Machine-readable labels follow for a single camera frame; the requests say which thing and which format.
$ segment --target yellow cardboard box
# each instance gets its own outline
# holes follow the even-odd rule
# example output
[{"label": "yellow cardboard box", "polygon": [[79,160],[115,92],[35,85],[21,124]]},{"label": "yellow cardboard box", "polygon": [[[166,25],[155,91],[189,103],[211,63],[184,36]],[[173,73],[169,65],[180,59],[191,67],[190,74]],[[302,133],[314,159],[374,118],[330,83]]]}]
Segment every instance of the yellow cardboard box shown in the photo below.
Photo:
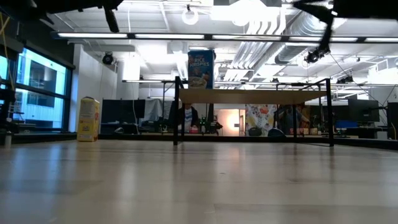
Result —
[{"label": "yellow cardboard box", "polygon": [[97,141],[100,103],[93,98],[84,97],[80,101],[78,141]]}]

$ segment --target security camera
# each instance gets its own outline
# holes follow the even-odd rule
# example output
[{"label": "security camera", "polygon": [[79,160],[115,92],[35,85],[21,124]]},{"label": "security camera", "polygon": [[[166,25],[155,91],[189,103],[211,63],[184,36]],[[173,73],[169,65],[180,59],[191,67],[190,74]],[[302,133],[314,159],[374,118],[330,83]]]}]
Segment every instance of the security camera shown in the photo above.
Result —
[{"label": "security camera", "polygon": [[112,52],[106,52],[105,56],[102,58],[102,62],[105,65],[112,65],[112,63],[114,62],[113,53]]}]

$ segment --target wooden tabletop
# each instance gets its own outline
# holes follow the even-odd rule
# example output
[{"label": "wooden tabletop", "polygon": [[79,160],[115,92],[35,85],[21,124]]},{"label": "wooden tabletop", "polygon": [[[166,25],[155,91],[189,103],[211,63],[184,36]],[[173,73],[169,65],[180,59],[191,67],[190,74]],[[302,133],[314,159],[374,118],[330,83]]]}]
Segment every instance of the wooden tabletop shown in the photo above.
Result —
[{"label": "wooden tabletop", "polygon": [[326,91],[181,89],[183,103],[294,105],[325,96]]}]

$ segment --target ceiling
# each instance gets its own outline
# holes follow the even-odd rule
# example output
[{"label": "ceiling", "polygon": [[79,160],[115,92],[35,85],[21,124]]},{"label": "ceiling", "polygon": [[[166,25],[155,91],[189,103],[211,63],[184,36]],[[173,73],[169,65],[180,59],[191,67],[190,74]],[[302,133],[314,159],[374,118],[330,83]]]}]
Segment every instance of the ceiling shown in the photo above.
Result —
[{"label": "ceiling", "polygon": [[[236,26],[231,21],[212,20],[212,1],[190,2],[191,8],[198,12],[198,22],[194,25],[188,25],[182,20],[182,13],[186,9],[186,4],[186,1],[124,1],[118,7],[118,10],[115,11],[115,15],[121,32],[198,34],[243,34],[250,32],[250,23],[245,26]],[[248,10],[251,9],[241,9],[241,12],[247,12]],[[300,19],[308,19],[308,16],[302,15],[304,12],[300,13],[286,2],[284,2],[281,10],[285,14],[285,23],[288,27],[284,33],[289,32],[291,27],[300,27]],[[72,11],[51,16],[55,22],[52,27],[60,32],[109,32],[102,9],[92,8],[85,10],[83,13]],[[282,24],[281,18],[282,16],[278,15],[268,19],[272,22],[276,21],[278,27],[280,27]],[[317,29],[318,35],[321,35],[323,28],[319,29],[318,26]],[[396,21],[348,19],[334,30],[334,35],[395,37],[398,36],[398,23]],[[171,74],[172,70],[178,70],[176,61],[168,50],[169,42],[166,40],[82,40],[79,43],[84,44],[85,50],[98,56],[104,54],[101,49],[106,49],[106,46],[120,45],[126,47],[126,49],[129,49],[128,46],[134,46],[136,53],[142,59],[141,75],[144,78],[156,79],[157,74],[160,77],[161,74]],[[380,58],[398,55],[398,45],[393,44],[333,44],[331,45],[331,54],[334,59],[331,56],[327,56],[307,68],[302,63],[303,55],[315,47],[295,47],[295,50],[303,50],[299,52],[301,54],[295,54],[294,59],[288,64],[276,67],[275,65],[266,65],[270,60],[264,60],[267,54],[272,53],[272,48],[275,47],[271,44],[265,51],[258,52],[261,55],[259,55],[258,60],[255,60],[254,53],[260,47],[260,45],[257,45],[260,43],[252,44],[252,46],[245,45],[242,42],[185,41],[185,43],[188,49],[215,49],[217,62],[226,66],[234,64],[234,59],[236,59],[236,54],[240,49],[248,48],[251,54],[248,54],[245,58],[248,61],[250,58],[253,59],[254,64],[250,67],[245,67],[247,74],[232,75],[235,78],[234,81],[239,81],[237,78],[246,78],[254,82],[269,82],[274,76],[279,77],[280,82],[314,81],[325,77],[333,77],[333,75],[342,72],[341,68],[360,79],[366,78],[369,67],[377,65]],[[128,53],[114,52],[114,55],[118,60],[123,60]],[[221,69],[218,79],[225,78],[227,71],[228,67],[224,70]]]}]

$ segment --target person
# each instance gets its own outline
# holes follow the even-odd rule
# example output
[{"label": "person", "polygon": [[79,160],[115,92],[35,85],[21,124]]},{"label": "person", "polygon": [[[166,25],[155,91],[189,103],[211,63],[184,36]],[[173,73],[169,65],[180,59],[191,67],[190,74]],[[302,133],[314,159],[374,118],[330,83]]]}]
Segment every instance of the person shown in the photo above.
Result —
[{"label": "person", "polygon": [[184,125],[184,132],[189,132],[190,128],[198,128],[199,116],[198,111],[190,103],[185,104],[185,108],[178,110],[178,128]]},{"label": "person", "polygon": [[[278,128],[285,134],[290,134],[290,129],[293,128],[293,107],[291,105],[286,106],[282,111],[279,112]],[[297,128],[300,127],[300,123],[309,123],[310,120],[306,118],[298,109],[296,109],[296,121]]]}]

